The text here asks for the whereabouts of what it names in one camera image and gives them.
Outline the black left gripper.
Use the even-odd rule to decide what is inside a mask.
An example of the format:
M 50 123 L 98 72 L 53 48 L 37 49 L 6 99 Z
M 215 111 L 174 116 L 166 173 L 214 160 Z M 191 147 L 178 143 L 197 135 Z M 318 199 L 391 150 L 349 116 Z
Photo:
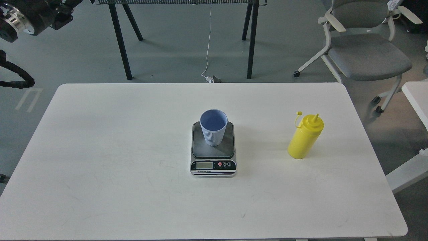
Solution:
M 59 30 L 73 20 L 72 12 L 82 0 L 2 0 L 1 36 L 21 32 L 37 36 L 46 28 Z

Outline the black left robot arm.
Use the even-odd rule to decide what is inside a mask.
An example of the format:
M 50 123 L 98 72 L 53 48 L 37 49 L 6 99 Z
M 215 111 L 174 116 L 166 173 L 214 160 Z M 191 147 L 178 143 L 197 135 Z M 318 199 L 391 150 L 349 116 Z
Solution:
M 81 3 L 81 0 L 2 0 L 1 39 L 13 43 L 22 32 L 37 36 L 47 28 L 59 30 L 73 20 L 74 9 Z M 20 78 L 1 80 L 2 87 L 26 89 L 34 86 L 35 79 L 26 70 L 9 61 L 3 49 L 1 67 Z

